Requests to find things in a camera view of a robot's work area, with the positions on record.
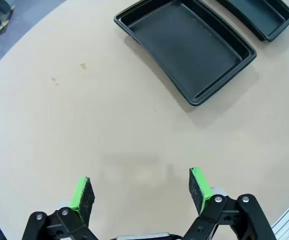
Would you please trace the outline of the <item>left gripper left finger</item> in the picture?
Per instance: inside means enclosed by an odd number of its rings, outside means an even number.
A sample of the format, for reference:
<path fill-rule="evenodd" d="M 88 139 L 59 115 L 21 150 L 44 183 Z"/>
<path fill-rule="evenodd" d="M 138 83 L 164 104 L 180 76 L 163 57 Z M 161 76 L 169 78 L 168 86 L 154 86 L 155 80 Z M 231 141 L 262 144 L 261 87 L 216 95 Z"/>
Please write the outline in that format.
<path fill-rule="evenodd" d="M 69 206 L 55 210 L 51 215 L 33 212 L 27 221 L 23 240 L 96 240 L 89 229 L 95 195 L 89 177 L 82 177 L 76 185 Z"/>

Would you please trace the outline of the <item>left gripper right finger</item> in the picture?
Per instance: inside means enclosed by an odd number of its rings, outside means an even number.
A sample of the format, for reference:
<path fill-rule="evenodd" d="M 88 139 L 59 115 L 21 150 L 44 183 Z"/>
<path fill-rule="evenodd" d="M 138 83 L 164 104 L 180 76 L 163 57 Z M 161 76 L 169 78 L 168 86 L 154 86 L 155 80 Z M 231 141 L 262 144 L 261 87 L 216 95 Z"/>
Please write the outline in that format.
<path fill-rule="evenodd" d="M 230 226 L 238 240 L 275 240 L 258 200 L 252 194 L 232 199 L 216 194 L 199 167 L 189 169 L 189 192 L 198 212 L 184 240 L 211 240 L 219 226 Z"/>

